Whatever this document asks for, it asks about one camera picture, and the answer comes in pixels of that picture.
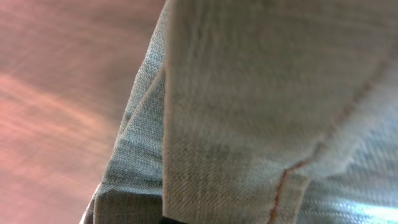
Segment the light blue denim shorts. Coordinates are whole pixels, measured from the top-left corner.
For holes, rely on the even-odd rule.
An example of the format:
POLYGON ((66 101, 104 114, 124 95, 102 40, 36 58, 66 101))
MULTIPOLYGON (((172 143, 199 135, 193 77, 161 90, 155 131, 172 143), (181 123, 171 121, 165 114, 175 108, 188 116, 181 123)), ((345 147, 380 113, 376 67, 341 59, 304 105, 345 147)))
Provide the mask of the light blue denim shorts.
POLYGON ((167 1, 82 223, 396 223, 397 1, 167 1))

